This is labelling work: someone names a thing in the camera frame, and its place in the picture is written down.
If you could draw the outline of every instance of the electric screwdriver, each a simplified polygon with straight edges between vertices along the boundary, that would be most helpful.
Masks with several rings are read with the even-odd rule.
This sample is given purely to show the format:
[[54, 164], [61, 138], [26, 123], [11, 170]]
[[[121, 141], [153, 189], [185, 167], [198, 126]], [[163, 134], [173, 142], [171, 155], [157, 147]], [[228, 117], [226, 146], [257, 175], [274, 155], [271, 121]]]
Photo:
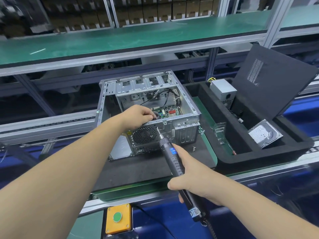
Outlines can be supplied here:
[[[156, 129], [160, 137], [159, 146], [165, 156], [166, 162], [172, 172], [173, 177], [183, 175], [185, 173], [185, 168], [180, 157], [178, 156], [178, 153], [176, 152], [172, 143], [160, 133], [158, 128]], [[180, 190], [179, 193], [183, 198], [193, 220], [195, 222], [200, 221], [203, 226], [207, 226], [207, 217], [209, 217], [209, 214], [203, 205], [201, 197], [187, 190]]]

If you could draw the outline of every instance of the yellow control box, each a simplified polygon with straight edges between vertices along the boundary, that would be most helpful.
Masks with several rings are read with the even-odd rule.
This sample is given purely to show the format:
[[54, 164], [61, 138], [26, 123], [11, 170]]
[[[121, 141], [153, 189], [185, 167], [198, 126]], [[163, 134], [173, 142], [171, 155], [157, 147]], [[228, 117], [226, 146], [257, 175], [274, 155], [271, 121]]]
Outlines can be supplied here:
[[130, 204], [107, 209], [105, 233], [108, 235], [129, 231], [132, 228], [132, 207]]

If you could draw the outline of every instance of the screwdriver grip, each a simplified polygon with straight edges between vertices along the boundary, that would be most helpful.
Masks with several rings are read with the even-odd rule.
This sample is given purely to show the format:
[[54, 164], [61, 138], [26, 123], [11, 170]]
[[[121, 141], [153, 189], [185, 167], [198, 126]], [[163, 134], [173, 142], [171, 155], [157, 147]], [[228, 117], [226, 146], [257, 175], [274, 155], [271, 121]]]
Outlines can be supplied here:
[[[185, 173], [185, 168], [181, 158], [178, 156], [172, 143], [167, 138], [159, 141], [160, 148], [165, 156], [166, 162], [172, 172], [173, 177], [181, 176]], [[206, 217], [206, 210], [200, 196], [195, 195], [187, 190], [179, 191], [184, 203], [194, 221], [201, 221]]]

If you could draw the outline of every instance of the open computer chassis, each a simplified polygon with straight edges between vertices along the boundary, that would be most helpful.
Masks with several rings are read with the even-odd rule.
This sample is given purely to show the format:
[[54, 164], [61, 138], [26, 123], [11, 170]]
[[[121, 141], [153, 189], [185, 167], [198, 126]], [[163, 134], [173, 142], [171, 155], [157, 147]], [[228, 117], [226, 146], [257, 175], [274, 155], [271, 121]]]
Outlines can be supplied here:
[[96, 125], [138, 104], [151, 108], [157, 119], [117, 140], [110, 160], [159, 149], [156, 128], [173, 143], [196, 141], [200, 112], [172, 71], [102, 80]]

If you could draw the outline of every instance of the person's right hand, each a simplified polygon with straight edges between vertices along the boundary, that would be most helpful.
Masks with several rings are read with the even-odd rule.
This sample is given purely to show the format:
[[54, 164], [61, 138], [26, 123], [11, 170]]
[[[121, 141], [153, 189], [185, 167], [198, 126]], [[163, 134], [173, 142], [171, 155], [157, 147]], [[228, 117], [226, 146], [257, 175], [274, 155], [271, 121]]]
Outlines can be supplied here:
[[219, 200], [225, 183], [230, 180], [217, 173], [200, 161], [193, 158], [182, 147], [173, 144], [185, 167], [185, 174], [172, 178], [167, 184], [170, 190], [188, 190], [193, 194], [205, 197], [217, 205], [222, 205]]

